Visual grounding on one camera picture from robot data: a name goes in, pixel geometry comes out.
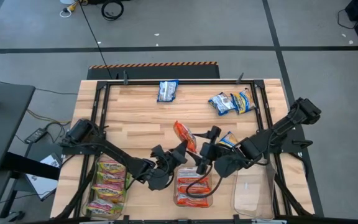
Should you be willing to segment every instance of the wooden tabletop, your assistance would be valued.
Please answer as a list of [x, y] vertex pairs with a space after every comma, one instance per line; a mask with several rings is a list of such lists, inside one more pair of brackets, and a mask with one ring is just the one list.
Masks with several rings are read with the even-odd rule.
[[[96, 82], [81, 82], [72, 124], [81, 118], [90, 119]], [[157, 103], [158, 86], [112, 86], [106, 115], [106, 125], [109, 126], [106, 128], [107, 140], [131, 156], [149, 158], [150, 149], [158, 144], [161, 144], [164, 150], [168, 150], [180, 143], [172, 129], [176, 120], [185, 124], [193, 133], [205, 133], [212, 125], [216, 125], [222, 129], [221, 137], [232, 131], [236, 138], [241, 140], [255, 134], [257, 130], [255, 113], [250, 111], [237, 115], [231, 111], [224, 116], [218, 116], [217, 111], [207, 101], [222, 91], [229, 95], [245, 87], [249, 86], [179, 84], [177, 98], [173, 102]], [[265, 80], [265, 89], [275, 123], [288, 112], [283, 88], [279, 79], [268, 79]], [[259, 104], [262, 105], [259, 90], [257, 94]], [[102, 105], [103, 95], [102, 92], [99, 107]], [[263, 108], [261, 112], [264, 127], [267, 128]], [[100, 114], [101, 109], [98, 110], [96, 124], [99, 123]], [[204, 141], [197, 138], [198, 151]], [[302, 206], [313, 213], [303, 164], [287, 154], [282, 154], [281, 159], [287, 187]], [[83, 156], [77, 155], [63, 166], [51, 217], [58, 215], [76, 192], [82, 162]], [[188, 158], [186, 166], [193, 165], [194, 162]], [[213, 186], [218, 179], [218, 174], [213, 170]], [[223, 179], [220, 187], [213, 194], [213, 204], [209, 208], [176, 206], [173, 202], [173, 189], [172, 184], [161, 191], [150, 191], [147, 184], [135, 182], [128, 191], [123, 215], [130, 215], [131, 220], [231, 219], [234, 214], [239, 214], [240, 218], [250, 218], [249, 215], [264, 218], [273, 216], [271, 192], [267, 184], [265, 168], [261, 166], [241, 169]], [[277, 193], [280, 211], [283, 214], [283, 203], [278, 188]], [[84, 194], [83, 203], [87, 198], [88, 191]]]

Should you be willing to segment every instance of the concrete floor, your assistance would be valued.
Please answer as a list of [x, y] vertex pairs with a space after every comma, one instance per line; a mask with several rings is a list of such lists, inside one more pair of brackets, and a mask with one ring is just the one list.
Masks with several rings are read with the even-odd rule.
[[[336, 13], [349, 0], [268, 3], [281, 46], [358, 45], [353, 30], [336, 24]], [[124, 5], [124, 15], [115, 22], [105, 21], [96, 6], [84, 7], [100, 46], [273, 46], [262, 0], [133, 0]], [[96, 47], [81, 9], [63, 19], [58, 15], [63, 7], [58, 0], [4, 0], [0, 49]], [[351, 25], [345, 14], [341, 20]], [[295, 97], [310, 98], [323, 111], [321, 121], [304, 130], [314, 141], [309, 150], [324, 214], [358, 218], [358, 51], [283, 52], [283, 57]], [[275, 51], [106, 52], [104, 58], [107, 64], [217, 61], [221, 78], [241, 72], [245, 78], [282, 78]], [[76, 92], [88, 67], [102, 63], [99, 53], [0, 54], [0, 80]], [[29, 108], [65, 120], [75, 100], [37, 91]], [[44, 125], [26, 115], [17, 135], [25, 138]], [[15, 139], [10, 151], [24, 150]], [[13, 210], [27, 212], [23, 222], [46, 220], [52, 202], [53, 197], [44, 202], [21, 198]]]

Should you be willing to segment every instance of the black metal frame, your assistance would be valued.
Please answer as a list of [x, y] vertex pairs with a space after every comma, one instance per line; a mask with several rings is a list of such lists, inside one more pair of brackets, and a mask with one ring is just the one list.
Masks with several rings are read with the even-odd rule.
[[[264, 126], [263, 126], [263, 121], [262, 121], [262, 115], [260, 112], [260, 106], [259, 106], [259, 99], [257, 96], [257, 91], [256, 91], [256, 87], [260, 88], [260, 92], [262, 94], [262, 101], [264, 104], [264, 109], [265, 109], [265, 114], [266, 114], [266, 119], [267, 119], [267, 123], [268, 123], [268, 127], [271, 127], [273, 125], [273, 121], [272, 121], [272, 117], [270, 114], [270, 108], [269, 108], [269, 103], [267, 100], [267, 94], [266, 94], [266, 90], [265, 90], [265, 85], [264, 85], [264, 81], [263, 80], [180, 80], [180, 84], [181, 85], [250, 85], [251, 87], [251, 92], [252, 95], [254, 97], [254, 101], [255, 101], [255, 105], [256, 105], [256, 110], [255, 110], [255, 115], [257, 118], [257, 124], [258, 124], [258, 130], [263, 130]], [[101, 119], [100, 119], [100, 125], [99, 128], [101, 132], [104, 132], [104, 126], [105, 126], [105, 121], [106, 121], [106, 115], [107, 115], [107, 107], [108, 107], [108, 98], [109, 98], [109, 92], [110, 92], [110, 88], [111, 86], [114, 85], [159, 85], [159, 81], [157, 80], [142, 80], [142, 81], [137, 81], [137, 80], [126, 80], [126, 82], [123, 81], [98, 81], [97, 85], [96, 85], [96, 93], [95, 93], [95, 97], [94, 97], [94, 103], [93, 103], [93, 109], [92, 109], [92, 115], [91, 115], [91, 121], [95, 122], [96, 120], [96, 113], [98, 112], [98, 104], [99, 104], [99, 98], [100, 98], [100, 94], [101, 94], [101, 89], [104, 88], [105, 92], [104, 92], [104, 99], [103, 99], [103, 107], [102, 107], [102, 112], [101, 112]], [[283, 175], [283, 168], [282, 168], [282, 164], [281, 164], [281, 160], [280, 160], [280, 156], [278, 154], [274, 154], [275, 156], [275, 162], [277, 165], [277, 172], [278, 172], [278, 176], [279, 178], [281, 178], [283, 180], [283, 182], [285, 183], [285, 179], [284, 179], [284, 175]], [[79, 186], [83, 183], [83, 181], [85, 180], [86, 174], [87, 174], [87, 170], [88, 170], [88, 163], [89, 163], [89, 155], [85, 155], [84, 156], [84, 163], [83, 163], [83, 167], [81, 170], [81, 176], [80, 176], [80, 183]], [[289, 201], [287, 200], [286, 196], [283, 194], [283, 201], [284, 201], [284, 207], [285, 207], [285, 214], [286, 215], [291, 215], [291, 206]], [[89, 193], [89, 200], [92, 200], [94, 197], [94, 190], [90, 190]], [[74, 210], [74, 217], [79, 217], [80, 215], [80, 210], [81, 210], [81, 200], [78, 202], [75, 210]], [[275, 217], [280, 216], [280, 209], [278, 206], [278, 200], [277, 200], [277, 193], [274, 190], [273, 191], [273, 213], [275, 215]], [[219, 223], [221, 222], [233, 222], [233, 220], [203, 220], [203, 222], [216, 222], [218, 221]], [[241, 222], [249, 222], [250, 220], [241, 220]]]

